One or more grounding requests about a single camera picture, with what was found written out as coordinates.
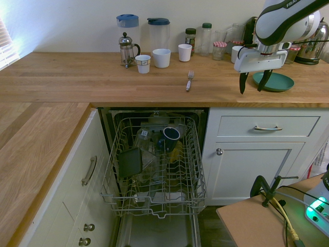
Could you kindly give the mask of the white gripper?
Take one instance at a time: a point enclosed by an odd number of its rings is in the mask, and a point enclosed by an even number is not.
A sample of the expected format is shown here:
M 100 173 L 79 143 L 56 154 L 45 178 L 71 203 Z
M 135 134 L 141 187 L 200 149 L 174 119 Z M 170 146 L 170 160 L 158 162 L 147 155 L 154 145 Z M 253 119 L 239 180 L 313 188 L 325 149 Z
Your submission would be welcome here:
M 271 55 L 262 55 L 255 48 L 246 48 L 243 46 L 233 47 L 234 69 L 240 73 L 239 87 L 240 93 L 245 91 L 246 80 L 249 72 L 264 70 L 263 77 L 259 82 L 258 91 L 260 92 L 269 80 L 272 69 L 281 68 L 287 57 L 286 50 L 279 50 Z

